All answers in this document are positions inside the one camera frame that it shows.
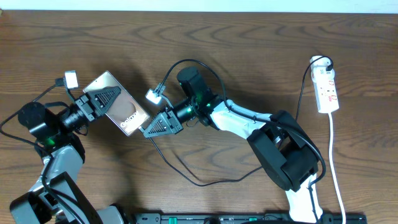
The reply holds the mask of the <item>Galaxy smartphone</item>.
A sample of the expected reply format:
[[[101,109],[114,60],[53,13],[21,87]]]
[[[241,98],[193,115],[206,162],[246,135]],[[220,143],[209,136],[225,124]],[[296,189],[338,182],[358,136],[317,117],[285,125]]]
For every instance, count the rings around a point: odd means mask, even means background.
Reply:
[[[83,91],[86,93],[115,86],[120,87],[121,93],[111,105],[106,115],[125,135],[130,136],[150,116],[109,71],[105,71],[93,80]]]

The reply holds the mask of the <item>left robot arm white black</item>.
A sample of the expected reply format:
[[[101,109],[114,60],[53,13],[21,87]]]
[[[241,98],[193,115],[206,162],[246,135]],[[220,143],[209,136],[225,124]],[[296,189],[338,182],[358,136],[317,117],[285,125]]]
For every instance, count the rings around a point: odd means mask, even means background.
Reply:
[[[71,105],[33,101],[18,111],[18,120],[36,140],[32,143],[44,168],[32,188],[12,201],[16,223],[128,223],[115,204],[96,210],[75,183],[85,162],[80,129],[105,115],[121,89],[106,87],[81,95]]]

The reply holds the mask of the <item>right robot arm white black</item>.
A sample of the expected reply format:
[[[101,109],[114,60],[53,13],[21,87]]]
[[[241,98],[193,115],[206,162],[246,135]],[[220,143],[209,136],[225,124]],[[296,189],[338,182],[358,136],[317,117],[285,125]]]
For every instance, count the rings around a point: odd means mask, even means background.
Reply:
[[[323,159],[317,147],[286,111],[257,113],[213,93],[199,69],[186,67],[177,81],[186,98],[160,110],[143,130],[147,139],[178,134],[196,118],[202,125],[245,139],[269,178],[286,192],[289,215],[295,222],[319,223],[323,214],[313,186]]]

